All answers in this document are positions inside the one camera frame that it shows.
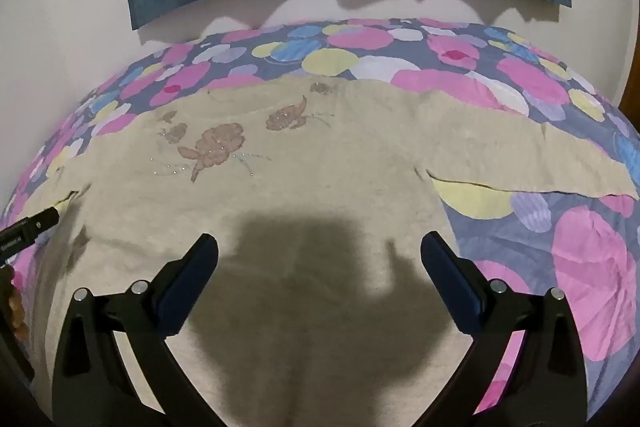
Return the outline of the person's left hand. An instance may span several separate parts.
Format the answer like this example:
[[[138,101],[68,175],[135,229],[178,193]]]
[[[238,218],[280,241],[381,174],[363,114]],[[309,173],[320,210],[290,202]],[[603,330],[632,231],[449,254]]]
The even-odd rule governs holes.
[[[15,271],[11,265],[1,268],[1,316],[14,337],[26,343],[28,340],[28,326],[25,322],[25,310],[22,295],[13,284]]]

